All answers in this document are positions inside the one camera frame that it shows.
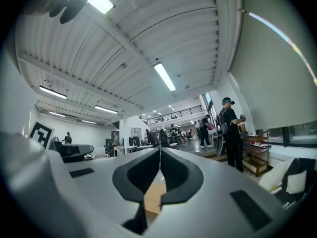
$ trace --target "black and white sign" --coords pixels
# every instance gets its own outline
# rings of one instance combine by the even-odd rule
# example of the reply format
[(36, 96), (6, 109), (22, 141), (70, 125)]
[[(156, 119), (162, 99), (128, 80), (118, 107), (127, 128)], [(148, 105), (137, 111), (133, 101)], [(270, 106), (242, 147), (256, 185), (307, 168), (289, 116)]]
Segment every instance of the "black and white sign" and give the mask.
[(31, 130), (30, 138), (33, 138), (34, 140), (38, 141), (40, 144), (44, 146), (45, 149), (48, 149), (54, 131), (55, 129), (47, 125), (44, 125), (42, 122), (36, 121)]

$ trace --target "black glove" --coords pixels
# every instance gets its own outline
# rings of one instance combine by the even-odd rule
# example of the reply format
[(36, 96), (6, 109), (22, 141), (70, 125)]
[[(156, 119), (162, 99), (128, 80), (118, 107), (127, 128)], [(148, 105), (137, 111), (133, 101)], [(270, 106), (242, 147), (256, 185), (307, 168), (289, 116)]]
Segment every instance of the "black glove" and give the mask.
[(242, 122), (246, 121), (246, 117), (244, 115), (240, 115), (240, 119), (242, 120)]

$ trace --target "black railing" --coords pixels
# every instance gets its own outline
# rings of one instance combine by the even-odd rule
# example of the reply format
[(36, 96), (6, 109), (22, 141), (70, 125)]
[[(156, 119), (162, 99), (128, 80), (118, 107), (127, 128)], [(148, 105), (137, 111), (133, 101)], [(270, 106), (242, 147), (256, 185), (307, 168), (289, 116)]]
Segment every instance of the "black railing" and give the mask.
[(150, 124), (158, 123), (161, 121), (173, 120), (175, 118), (189, 116), (189, 115), (196, 114), (196, 113), (199, 113), (202, 111), (203, 111), (202, 105), (199, 105), (199, 106), (195, 106), (195, 107), (192, 107), (189, 109), (184, 109), (184, 110), (176, 111), (176, 112), (166, 114), (163, 116), (147, 119), (147, 123), (148, 123), (148, 125), (150, 125)]

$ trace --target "wooden rack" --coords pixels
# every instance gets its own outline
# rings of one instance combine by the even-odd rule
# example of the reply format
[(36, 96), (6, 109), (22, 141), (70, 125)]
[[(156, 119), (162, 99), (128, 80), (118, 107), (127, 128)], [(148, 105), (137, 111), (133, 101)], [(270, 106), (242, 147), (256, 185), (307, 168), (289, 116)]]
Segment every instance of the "wooden rack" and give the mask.
[[(248, 154), (248, 156), (242, 160), (243, 165), (256, 176), (259, 176), (260, 173), (268, 168), (268, 131), (255, 137), (249, 136), (242, 138), (242, 140), (248, 142), (248, 145), (243, 147), (244, 152)], [(258, 143), (258, 146), (252, 145), (252, 142)], [(267, 154), (266, 161), (262, 159), (264, 153)]]

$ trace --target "shelf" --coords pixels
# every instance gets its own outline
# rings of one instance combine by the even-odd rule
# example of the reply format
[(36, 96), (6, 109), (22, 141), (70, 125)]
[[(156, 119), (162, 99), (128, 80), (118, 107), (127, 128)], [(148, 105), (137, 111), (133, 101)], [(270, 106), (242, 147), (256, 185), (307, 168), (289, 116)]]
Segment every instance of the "shelf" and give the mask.
[(267, 140), (267, 137), (244, 137), (242, 138), (243, 141), (249, 141), (249, 142), (262, 142), (264, 140)]
[(257, 146), (253, 146), (253, 145), (245, 146), (245, 147), (243, 147), (243, 150), (247, 151), (248, 153), (253, 153), (253, 154), (260, 154), (260, 153), (264, 153), (267, 151), (266, 148), (257, 147)]

